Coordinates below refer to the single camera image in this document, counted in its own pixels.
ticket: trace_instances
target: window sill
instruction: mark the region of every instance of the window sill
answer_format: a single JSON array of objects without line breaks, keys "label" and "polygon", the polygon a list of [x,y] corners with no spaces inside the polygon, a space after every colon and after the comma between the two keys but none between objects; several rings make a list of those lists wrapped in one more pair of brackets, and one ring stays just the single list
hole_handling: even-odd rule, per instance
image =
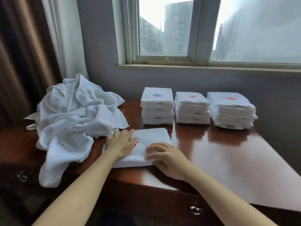
[{"label": "window sill", "polygon": [[272,68],[250,68],[250,67],[198,67],[198,66],[173,66],[173,65],[150,65],[150,64],[124,64],[116,65],[121,70],[184,70],[184,71],[201,71],[201,70],[235,70],[246,72],[271,72],[271,73],[301,73],[300,69],[272,69]]}]

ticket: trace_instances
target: hand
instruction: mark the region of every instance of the hand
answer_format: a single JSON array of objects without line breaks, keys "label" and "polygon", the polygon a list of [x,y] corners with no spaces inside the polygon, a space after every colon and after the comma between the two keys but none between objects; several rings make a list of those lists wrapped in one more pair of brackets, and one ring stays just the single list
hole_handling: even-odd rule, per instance
[{"label": "hand", "polygon": [[107,150],[116,154],[116,160],[124,158],[133,150],[136,139],[132,137],[135,130],[129,132],[124,129],[121,132],[115,131],[113,136],[107,136]]},{"label": "hand", "polygon": [[184,154],[168,143],[153,143],[146,150],[154,153],[145,156],[145,159],[155,159],[153,165],[168,177],[185,181],[190,170],[193,170],[194,165]]}]

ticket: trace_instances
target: red embroidered logo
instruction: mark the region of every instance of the red embroidered logo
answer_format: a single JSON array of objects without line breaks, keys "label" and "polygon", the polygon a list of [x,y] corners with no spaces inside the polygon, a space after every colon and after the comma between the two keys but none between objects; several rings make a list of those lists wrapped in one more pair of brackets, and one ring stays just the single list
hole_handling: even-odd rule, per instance
[{"label": "red embroidered logo", "polygon": [[225,98],[226,100],[231,100],[231,101],[235,101],[236,100],[236,98],[231,98],[231,97],[227,97],[227,98]]}]

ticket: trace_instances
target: forearm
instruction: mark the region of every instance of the forearm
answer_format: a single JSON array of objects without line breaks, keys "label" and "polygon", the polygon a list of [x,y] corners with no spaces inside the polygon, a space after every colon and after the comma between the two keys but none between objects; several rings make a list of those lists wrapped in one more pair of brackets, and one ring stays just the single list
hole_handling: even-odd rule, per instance
[{"label": "forearm", "polygon": [[186,182],[202,195],[224,225],[276,225],[204,171],[191,167],[186,178]]},{"label": "forearm", "polygon": [[33,225],[84,226],[115,160],[114,151],[105,151]]}]

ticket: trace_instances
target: metal pull handle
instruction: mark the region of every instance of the metal pull handle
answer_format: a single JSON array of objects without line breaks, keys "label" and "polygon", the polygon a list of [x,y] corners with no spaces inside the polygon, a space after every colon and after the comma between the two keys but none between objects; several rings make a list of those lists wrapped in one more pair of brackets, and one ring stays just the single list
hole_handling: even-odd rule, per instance
[{"label": "metal pull handle", "polygon": [[26,175],[24,175],[24,174],[25,174],[25,172],[24,172],[24,171],[21,171],[21,172],[17,175],[17,177],[19,178],[19,180],[20,180],[21,182],[26,182],[27,179],[28,179],[28,177],[27,177]]},{"label": "metal pull handle", "polygon": [[190,211],[194,214],[194,215],[200,215],[201,212],[203,212],[202,209],[199,209],[195,206],[190,206]]}]

